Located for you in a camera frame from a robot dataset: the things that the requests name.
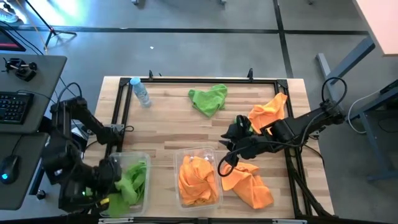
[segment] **clear plastic bin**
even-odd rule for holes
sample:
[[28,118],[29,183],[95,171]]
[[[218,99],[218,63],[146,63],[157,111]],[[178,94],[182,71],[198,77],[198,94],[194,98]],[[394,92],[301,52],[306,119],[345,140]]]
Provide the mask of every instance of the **clear plastic bin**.
[[[179,187],[178,187],[178,174],[180,173],[180,166],[183,163],[183,158],[188,156],[197,156],[208,160],[214,168],[214,175],[215,175],[215,182],[216,188],[218,190],[218,200],[213,204],[207,205],[184,205],[182,203],[182,198],[180,195]],[[177,197],[177,206],[181,211],[184,212],[191,212],[194,210],[201,210],[201,209],[214,209],[219,207],[223,203],[223,190],[221,188],[221,180],[217,173],[217,165],[218,160],[216,157],[216,153],[213,147],[205,146],[205,147],[194,147],[188,149],[179,149],[175,151],[174,156],[174,176],[175,176],[175,192]]]
[[[129,213],[120,216],[120,217],[139,217],[146,211],[148,207],[150,156],[143,152],[118,152],[118,153],[112,153],[110,156],[115,158],[116,161],[118,161],[118,163],[122,168],[122,172],[128,169],[131,165],[137,164],[140,161],[145,161],[147,164],[145,192],[144,192],[143,201],[140,204],[131,205]],[[101,212],[101,216],[109,217],[109,214],[105,210]]]

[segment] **plastic container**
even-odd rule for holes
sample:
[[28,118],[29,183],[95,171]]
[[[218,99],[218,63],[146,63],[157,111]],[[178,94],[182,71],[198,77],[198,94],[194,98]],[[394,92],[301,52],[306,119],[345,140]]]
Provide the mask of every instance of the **plastic container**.
[[141,106],[145,108],[150,107],[152,102],[149,99],[147,89],[145,88],[144,84],[141,83],[141,79],[138,77],[131,78],[130,84],[132,85],[132,90],[136,94]]
[[[143,152],[118,152],[112,153],[110,157],[115,158],[122,168],[122,172],[128,169],[131,165],[137,164],[140,161],[145,161],[147,164],[147,172],[145,179],[145,192],[144,199],[140,204],[131,205],[129,213],[121,215],[119,217],[138,217],[146,211],[148,207],[148,194],[149,194],[149,174],[150,174],[150,156]],[[101,212],[102,217],[109,217],[107,211]]]
[[[218,201],[213,204],[208,205],[184,205],[182,203],[182,198],[180,195],[179,187],[178,187],[178,174],[180,173],[180,166],[182,165],[183,158],[186,156],[197,156],[208,160],[214,168],[215,182],[216,188],[218,190]],[[183,212],[191,212],[195,210],[201,209],[214,209],[218,208],[223,203],[223,189],[221,188],[221,180],[217,173],[217,165],[218,160],[216,157],[216,153],[213,147],[204,146],[204,147],[194,147],[188,149],[179,149],[175,151],[174,154],[174,176],[175,176],[175,192],[177,197],[177,206]]]

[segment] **computer monitor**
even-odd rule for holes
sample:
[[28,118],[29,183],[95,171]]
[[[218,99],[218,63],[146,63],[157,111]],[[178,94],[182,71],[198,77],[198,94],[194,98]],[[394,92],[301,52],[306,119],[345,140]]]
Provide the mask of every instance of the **computer monitor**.
[[22,46],[16,39],[7,33],[7,31],[0,27],[0,50],[11,50],[11,51],[26,51],[25,47]]

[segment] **orange cloth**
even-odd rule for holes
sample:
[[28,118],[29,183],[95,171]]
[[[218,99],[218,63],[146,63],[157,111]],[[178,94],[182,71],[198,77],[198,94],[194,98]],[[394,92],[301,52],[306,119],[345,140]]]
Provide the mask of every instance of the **orange cloth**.
[[274,99],[266,105],[254,105],[254,108],[249,113],[249,120],[255,132],[261,134],[260,128],[278,120],[285,118],[284,105],[287,96],[283,93],[278,93]]
[[218,200],[214,168],[206,160],[185,156],[180,166],[178,187],[184,205],[203,205]]
[[[225,164],[222,173],[227,173],[231,166]],[[224,190],[233,189],[234,192],[252,208],[265,208],[274,203],[268,187],[264,185],[259,175],[253,175],[258,167],[239,162],[232,173],[221,178]]]

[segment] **computer mouse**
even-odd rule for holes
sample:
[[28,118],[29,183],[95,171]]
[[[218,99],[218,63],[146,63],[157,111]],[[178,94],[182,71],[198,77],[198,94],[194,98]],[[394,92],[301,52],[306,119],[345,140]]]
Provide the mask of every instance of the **computer mouse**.
[[0,163],[0,181],[3,184],[12,184],[19,174],[20,156],[11,155],[5,157]]

